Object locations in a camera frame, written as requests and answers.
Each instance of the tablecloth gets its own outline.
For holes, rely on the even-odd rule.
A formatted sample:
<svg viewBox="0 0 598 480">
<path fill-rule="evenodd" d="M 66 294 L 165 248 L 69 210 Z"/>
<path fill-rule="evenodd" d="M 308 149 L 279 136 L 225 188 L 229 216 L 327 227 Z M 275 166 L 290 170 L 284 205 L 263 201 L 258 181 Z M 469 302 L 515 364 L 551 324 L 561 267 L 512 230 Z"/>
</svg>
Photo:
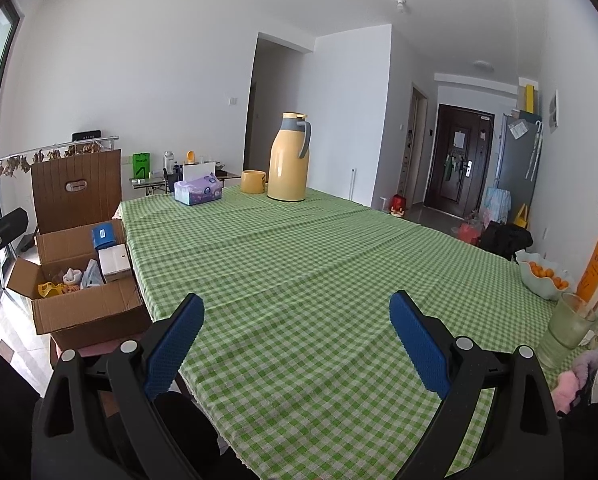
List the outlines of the tablecloth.
<svg viewBox="0 0 598 480">
<path fill-rule="evenodd" d="M 552 306 L 516 264 L 445 234 L 308 190 L 300 203 L 223 190 L 120 206 L 146 306 L 168 317 L 188 292 L 205 322 L 181 374 L 262 479 L 392 479 L 439 405 L 394 332 L 391 294 L 482 348 L 536 346 Z M 453 470 L 470 463 L 484 391 Z"/>
</svg>

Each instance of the smoke detector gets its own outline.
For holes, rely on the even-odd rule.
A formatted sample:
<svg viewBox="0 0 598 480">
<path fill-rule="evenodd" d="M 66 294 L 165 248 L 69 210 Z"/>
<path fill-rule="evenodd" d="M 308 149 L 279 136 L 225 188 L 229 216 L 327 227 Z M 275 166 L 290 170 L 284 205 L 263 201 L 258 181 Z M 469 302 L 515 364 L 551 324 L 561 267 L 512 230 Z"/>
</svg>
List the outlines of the smoke detector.
<svg viewBox="0 0 598 480">
<path fill-rule="evenodd" d="M 495 67 L 493 67 L 493 65 L 491 63 L 488 63 L 487 61 L 482 61 L 482 60 L 475 61 L 473 63 L 473 66 L 477 70 L 480 70 L 481 72 L 486 72 L 489 74 L 491 74 L 495 71 Z"/>
<path fill-rule="evenodd" d="M 406 12 L 406 0 L 395 0 L 397 2 L 397 11 Z"/>
</svg>

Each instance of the scalloped bowl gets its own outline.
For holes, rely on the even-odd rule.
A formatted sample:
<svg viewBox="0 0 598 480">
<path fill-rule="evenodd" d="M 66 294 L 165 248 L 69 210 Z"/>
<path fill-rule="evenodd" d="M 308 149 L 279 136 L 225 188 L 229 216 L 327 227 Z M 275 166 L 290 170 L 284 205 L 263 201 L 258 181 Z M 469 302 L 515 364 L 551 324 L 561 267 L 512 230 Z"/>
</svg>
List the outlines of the scalloped bowl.
<svg viewBox="0 0 598 480">
<path fill-rule="evenodd" d="M 563 292 L 575 292 L 574 279 L 567 270 L 564 270 L 561 265 L 543 259 L 539 254 L 526 253 L 525 251 L 517 251 L 515 253 L 517 262 L 519 264 L 519 272 L 521 273 L 521 281 L 532 292 L 544 298 L 545 300 L 557 301 Z M 530 270 L 530 263 L 535 262 L 541 265 L 544 269 L 553 269 L 554 275 L 559 276 L 562 280 L 566 280 L 569 285 L 564 290 L 559 290 L 554 286 L 553 280 L 550 278 L 537 278 Z"/>
</svg>

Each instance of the red lantern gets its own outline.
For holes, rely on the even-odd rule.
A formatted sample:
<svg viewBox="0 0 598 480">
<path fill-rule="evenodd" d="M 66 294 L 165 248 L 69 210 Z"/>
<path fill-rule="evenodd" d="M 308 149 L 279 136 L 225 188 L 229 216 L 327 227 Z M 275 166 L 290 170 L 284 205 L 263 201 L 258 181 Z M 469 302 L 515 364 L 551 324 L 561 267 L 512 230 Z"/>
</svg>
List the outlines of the red lantern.
<svg viewBox="0 0 598 480">
<path fill-rule="evenodd" d="M 390 214 L 403 218 L 404 213 L 406 213 L 406 198 L 401 195 L 393 196 L 390 202 Z"/>
</svg>

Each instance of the metal rack rod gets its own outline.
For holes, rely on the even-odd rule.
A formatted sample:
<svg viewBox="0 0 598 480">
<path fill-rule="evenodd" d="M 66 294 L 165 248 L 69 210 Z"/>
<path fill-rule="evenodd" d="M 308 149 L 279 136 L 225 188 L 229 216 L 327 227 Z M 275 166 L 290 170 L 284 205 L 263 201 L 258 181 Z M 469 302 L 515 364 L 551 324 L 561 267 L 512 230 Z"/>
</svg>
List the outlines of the metal rack rod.
<svg viewBox="0 0 598 480">
<path fill-rule="evenodd" d="M 79 144 L 92 144 L 93 142 L 100 143 L 100 142 L 111 142 L 111 149 L 114 150 L 114 142 L 118 140 L 119 137 L 100 137 L 98 139 L 86 139 L 86 140 L 74 140 L 74 142 L 63 142 L 62 144 L 52 144 L 51 146 L 43 146 L 42 148 L 34 148 L 32 150 L 25 150 L 24 152 L 19 153 L 12 153 L 11 155 L 6 155 L 0 157 L 0 162 L 3 160 L 8 160 L 13 156 L 22 156 L 22 155 L 33 155 L 34 153 L 38 152 L 50 152 L 52 150 L 58 150 L 59 148 L 67 148 L 68 146 L 77 146 Z"/>
</svg>

